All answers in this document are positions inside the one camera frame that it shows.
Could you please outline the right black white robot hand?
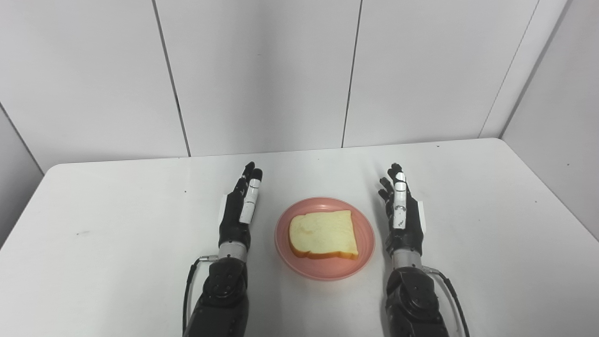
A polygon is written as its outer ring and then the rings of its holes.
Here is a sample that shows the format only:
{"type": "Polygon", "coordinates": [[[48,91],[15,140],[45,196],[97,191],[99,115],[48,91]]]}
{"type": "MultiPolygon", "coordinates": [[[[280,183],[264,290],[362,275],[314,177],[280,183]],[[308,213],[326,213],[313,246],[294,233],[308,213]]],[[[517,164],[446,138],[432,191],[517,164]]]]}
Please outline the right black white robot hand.
{"type": "Polygon", "coordinates": [[[378,191],[385,205],[388,229],[385,245],[391,256],[395,251],[404,249],[422,255],[424,230],[421,223],[419,203],[407,183],[402,166],[393,163],[387,170],[388,177],[380,179],[383,186],[378,191]]]}

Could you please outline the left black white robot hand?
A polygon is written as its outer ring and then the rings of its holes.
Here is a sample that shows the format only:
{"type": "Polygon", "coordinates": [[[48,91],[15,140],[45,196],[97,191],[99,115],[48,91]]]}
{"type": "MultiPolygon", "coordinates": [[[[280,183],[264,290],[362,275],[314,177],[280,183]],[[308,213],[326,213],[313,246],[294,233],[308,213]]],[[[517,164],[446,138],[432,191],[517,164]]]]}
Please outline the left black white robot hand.
{"type": "Polygon", "coordinates": [[[234,189],[227,194],[223,218],[219,226],[219,245],[241,243],[247,250],[252,237],[250,224],[255,213],[263,171],[249,162],[234,189]]]}

